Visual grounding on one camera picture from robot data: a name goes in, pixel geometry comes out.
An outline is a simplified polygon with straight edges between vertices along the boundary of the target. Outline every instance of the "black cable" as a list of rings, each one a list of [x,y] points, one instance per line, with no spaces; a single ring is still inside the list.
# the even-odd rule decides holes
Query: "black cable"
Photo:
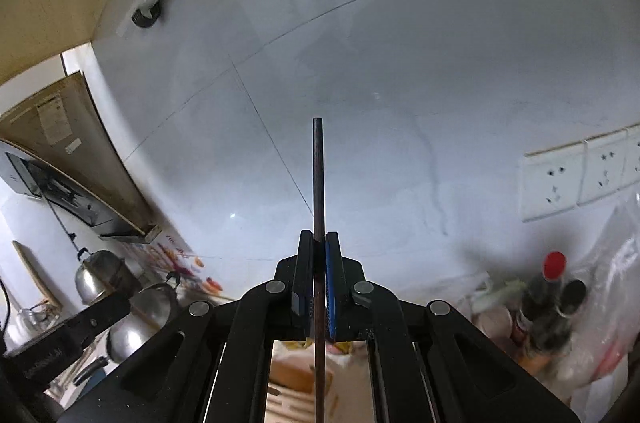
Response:
[[[9,302],[9,293],[6,292],[6,287],[4,287],[4,282],[0,278],[0,288],[2,288],[2,293],[4,293],[4,300],[6,301],[6,316],[4,317],[4,324],[2,324],[2,340],[4,340],[4,334],[6,332],[6,326],[9,325],[9,316],[11,316],[11,302]]]

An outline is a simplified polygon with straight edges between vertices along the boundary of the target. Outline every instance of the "electrical outlet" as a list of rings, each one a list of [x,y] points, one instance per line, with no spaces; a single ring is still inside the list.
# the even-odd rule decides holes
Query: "electrical outlet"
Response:
[[[640,125],[626,129],[625,169],[620,188],[640,181]]]
[[[578,202],[583,143],[524,156],[520,162],[520,216],[523,221],[570,210]]]
[[[608,196],[620,186],[625,165],[626,130],[584,142],[584,178],[578,204]]]

